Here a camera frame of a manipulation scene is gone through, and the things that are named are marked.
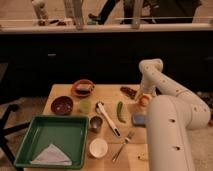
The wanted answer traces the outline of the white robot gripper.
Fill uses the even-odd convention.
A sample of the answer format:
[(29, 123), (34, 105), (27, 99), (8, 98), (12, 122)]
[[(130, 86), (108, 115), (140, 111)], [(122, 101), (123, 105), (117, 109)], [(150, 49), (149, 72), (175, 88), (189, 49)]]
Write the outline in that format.
[(134, 99), (138, 100), (139, 97), (143, 94), (149, 94), (152, 97), (154, 97), (156, 95), (156, 87), (154, 85), (141, 83), (139, 89), (136, 92)]

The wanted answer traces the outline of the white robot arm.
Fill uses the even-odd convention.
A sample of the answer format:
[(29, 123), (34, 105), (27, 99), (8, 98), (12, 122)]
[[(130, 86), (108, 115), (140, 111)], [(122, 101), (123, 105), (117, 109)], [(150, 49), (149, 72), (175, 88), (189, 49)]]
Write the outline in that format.
[(187, 130), (205, 127), (210, 108), (194, 92), (163, 74), (161, 59), (142, 60), (139, 69), (138, 93), (161, 92), (147, 106), (150, 171), (195, 171)]

